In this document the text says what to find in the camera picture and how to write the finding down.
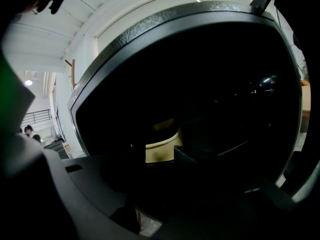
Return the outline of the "wooden coat rack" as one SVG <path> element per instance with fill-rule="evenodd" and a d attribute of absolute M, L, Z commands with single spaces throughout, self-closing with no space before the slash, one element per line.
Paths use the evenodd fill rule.
<path fill-rule="evenodd" d="M 73 92 L 76 83 L 75 83 L 75 59 L 72 59 L 71 62 L 69 62 L 67 59 L 64 60 L 69 66 L 70 66 L 70 82 L 71 82 L 71 91 Z"/>

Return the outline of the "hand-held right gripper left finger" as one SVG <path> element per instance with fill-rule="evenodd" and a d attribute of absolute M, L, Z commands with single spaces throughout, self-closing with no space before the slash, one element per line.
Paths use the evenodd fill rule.
<path fill-rule="evenodd" d="M 79 240 L 146 239 L 111 220 L 125 206 L 126 195 L 113 191 L 102 179 L 104 156 L 61 159 L 57 152 L 45 149 L 44 157 Z"/>

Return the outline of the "metal railing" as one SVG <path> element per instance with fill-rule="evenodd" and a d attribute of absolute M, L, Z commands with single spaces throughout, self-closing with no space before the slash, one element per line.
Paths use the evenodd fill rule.
<path fill-rule="evenodd" d="M 49 109 L 39 110 L 35 112 L 26 113 L 22 122 L 21 127 L 26 127 L 27 125 L 36 125 L 40 123 L 47 123 L 51 120 L 51 112 Z"/>

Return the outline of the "black fridge cabinet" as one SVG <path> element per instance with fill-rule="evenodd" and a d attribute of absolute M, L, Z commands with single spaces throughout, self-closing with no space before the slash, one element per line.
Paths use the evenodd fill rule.
<path fill-rule="evenodd" d="M 277 20 L 203 2 L 165 9 L 117 36 L 80 80 L 70 114 L 87 156 L 105 158 L 100 174 L 113 191 L 161 203 L 177 198 L 175 147 L 226 157 L 276 185 L 301 106 L 298 65 Z M 182 146 L 171 161 L 146 163 L 149 131 L 169 119 Z"/>

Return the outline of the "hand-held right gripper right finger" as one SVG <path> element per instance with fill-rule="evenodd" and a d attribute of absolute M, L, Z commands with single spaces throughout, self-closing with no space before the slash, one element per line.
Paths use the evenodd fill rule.
<path fill-rule="evenodd" d="M 286 240 L 294 202 L 225 156 L 174 149 L 174 240 Z"/>

